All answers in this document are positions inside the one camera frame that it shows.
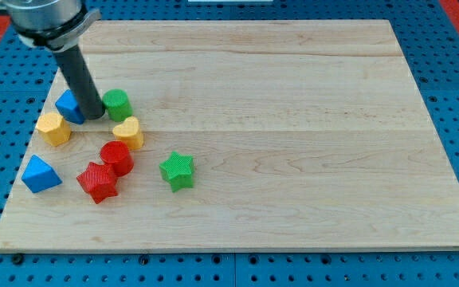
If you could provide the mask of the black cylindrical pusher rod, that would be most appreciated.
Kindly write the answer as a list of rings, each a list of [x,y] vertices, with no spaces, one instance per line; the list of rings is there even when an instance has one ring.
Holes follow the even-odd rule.
[[[74,45],[65,51],[54,53],[53,56],[83,117],[86,120],[101,118],[105,114],[105,107],[79,46]]]

